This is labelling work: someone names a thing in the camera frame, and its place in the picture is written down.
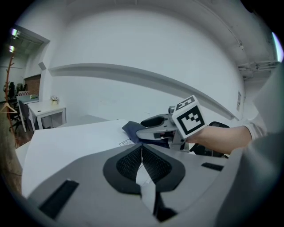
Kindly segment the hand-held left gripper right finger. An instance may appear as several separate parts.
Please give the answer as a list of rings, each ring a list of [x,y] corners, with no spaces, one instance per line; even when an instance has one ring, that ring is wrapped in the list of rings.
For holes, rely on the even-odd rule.
[[[142,146],[143,165],[154,186],[153,210],[142,211],[143,222],[215,222],[224,196],[212,187],[226,159]]]

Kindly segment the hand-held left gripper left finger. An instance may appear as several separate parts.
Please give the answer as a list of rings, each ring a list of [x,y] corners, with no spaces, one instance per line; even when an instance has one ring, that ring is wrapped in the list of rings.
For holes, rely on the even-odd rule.
[[[28,197],[61,227],[151,227],[136,175],[141,146],[81,157],[43,181]]]

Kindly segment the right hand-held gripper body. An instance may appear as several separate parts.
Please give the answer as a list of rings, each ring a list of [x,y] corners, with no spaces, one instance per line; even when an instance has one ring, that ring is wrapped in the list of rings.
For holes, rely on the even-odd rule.
[[[170,147],[183,150],[186,139],[205,127],[199,101],[191,95],[177,105],[170,106],[168,112],[176,127]]]

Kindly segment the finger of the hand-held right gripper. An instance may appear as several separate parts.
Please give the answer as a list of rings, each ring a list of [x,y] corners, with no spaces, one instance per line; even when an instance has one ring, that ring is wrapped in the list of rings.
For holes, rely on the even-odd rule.
[[[168,120],[169,120],[168,114],[160,114],[143,120],[141,122],[141,125],[146,128],[166,127]]]
[[[172,141],[176,128],[146,128],[136,132],[137,137],[143,142],[166,143]]]

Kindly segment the dark blue cloth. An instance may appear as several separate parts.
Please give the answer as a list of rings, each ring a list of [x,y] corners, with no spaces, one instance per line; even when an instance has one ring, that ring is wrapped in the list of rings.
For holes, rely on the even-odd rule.
[[[142,126],[141,124],[134,122],[134,121],[129,121],[128,123],[126,123],[122,129],[126,132],[126,134],[128,135],[128,137],[134,142],[134,143],[141,143],[141,144],[153,144],[153,145],[157,145],[160,147],[164,147],[164,148],[170,148],[169,144],[168,144],[168,139],[164,139],[164,140],[146,140],[146,139],[141,139],[137,136],[136,132],[139,130],[143,130],[146,129],[146,127]]]

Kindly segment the person's right forearm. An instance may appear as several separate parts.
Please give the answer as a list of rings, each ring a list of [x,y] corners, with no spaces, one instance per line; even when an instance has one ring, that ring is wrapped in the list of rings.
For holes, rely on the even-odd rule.
[[[221,128],[207,126],[186,139],[188,143],[202,145],[208,149],[230,154],[233,150],[246,147],[252,136],[245,126]]]

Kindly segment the black office chair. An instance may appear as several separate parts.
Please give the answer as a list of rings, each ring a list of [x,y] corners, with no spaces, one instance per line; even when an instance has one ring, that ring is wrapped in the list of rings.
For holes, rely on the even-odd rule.
[[[229,126],[213,121],[209,124],[209,126],[214,126],[214,127],[221,127],[221,128],[229,128]],[[202,146],[200,144],[195,144],[190,150],[190,152],[194,152],[196,155],[202,155],[202,156],[209,156],[209,157],[221,157],[221,158],[226,158],[228,159],[229,156],[211,149],[206,148],[205,146]]]

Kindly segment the person's cream clothing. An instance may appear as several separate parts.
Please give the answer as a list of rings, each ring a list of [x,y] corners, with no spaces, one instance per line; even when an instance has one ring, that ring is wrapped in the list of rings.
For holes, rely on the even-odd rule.
[[[243,149],[234,183],[216,227],[279,227],[284,196],[284,62],[254,100],[265,134]]]

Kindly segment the small white desk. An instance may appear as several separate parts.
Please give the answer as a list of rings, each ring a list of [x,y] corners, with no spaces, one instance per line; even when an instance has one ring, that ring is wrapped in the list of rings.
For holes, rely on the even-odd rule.
[[[62,123],[66,124],[66,106],[63,104],[52,105],[51,101],[34,102],[27,104],[32,129],[35,132],[35,121],[38,122],[39,129],[43,129],[41,118],[61,113]]]

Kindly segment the dark chair with draped cloth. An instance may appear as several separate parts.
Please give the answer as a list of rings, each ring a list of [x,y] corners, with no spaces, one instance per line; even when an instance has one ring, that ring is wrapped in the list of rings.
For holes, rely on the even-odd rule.
[[[23,116],[24,126],[26,130],[29,130],[29,131],[32,130],[34,132],[32,114],[30,113],[29,107],[26,104],[24,104],[21,100],[19,100],[19,106],[20,106],[20,110]]]

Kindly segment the grey ceiling pipes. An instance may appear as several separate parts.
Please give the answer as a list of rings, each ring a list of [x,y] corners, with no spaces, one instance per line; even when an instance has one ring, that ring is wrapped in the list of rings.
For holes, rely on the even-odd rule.
[[[238,65],[238,70],[244,80],[252,78],[268,78],[271,72],[279,66],[277,61],[251,62]]]

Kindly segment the wooden clothes hanger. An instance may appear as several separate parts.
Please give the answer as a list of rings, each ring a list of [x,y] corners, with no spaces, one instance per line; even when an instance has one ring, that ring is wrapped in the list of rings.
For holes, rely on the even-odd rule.
[[[14,108],[12,108],[10,105],[9,105],[9,103],[8,102],[6,102],[4,105],[3,105],[3,107],[0,109],[0,114],[16,114],[17,113],[17,111],[14,109]]]

